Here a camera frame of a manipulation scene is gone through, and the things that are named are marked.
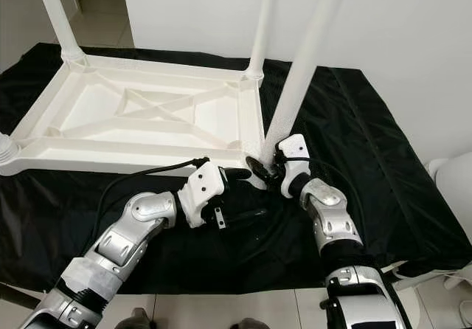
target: black fabric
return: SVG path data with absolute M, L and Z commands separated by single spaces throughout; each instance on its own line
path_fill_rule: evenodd
M 189 52 L 91 49 L 93 55 L 244 69 L 244 59 Z M 57 45 L 38 44 L 0 76 L 0 131 L 9 134 L 61 65 Z M 265 129 L 290 68 L 267 60 L 260 90 Z M 316 70 L 296 120 L 310 155 L 335 165 L 352 190 L 325 167 L 313 174 L 344 191 L 367 253 L 380 266 L 410 260 L 427 269 L 466 264 L 471 246 L 384 102 L 355 69 Z M 93 228 L 98 200 L 117 175 L 26 170 L 0 177 L 0 281 L 50 289 Z M 104 230 L 125 202 L 142 191 L 175 191 L 184 179 L 142 176 L 116 186 L 105 206 Z M 175 229 L 150 242 L 122 293 L 245 293 L 323 286 L 324 275 L 309 217 L 296 202 L 232 181 L 225 215 L 238 219 L 219 231 L 189 229 L 182 215 Z

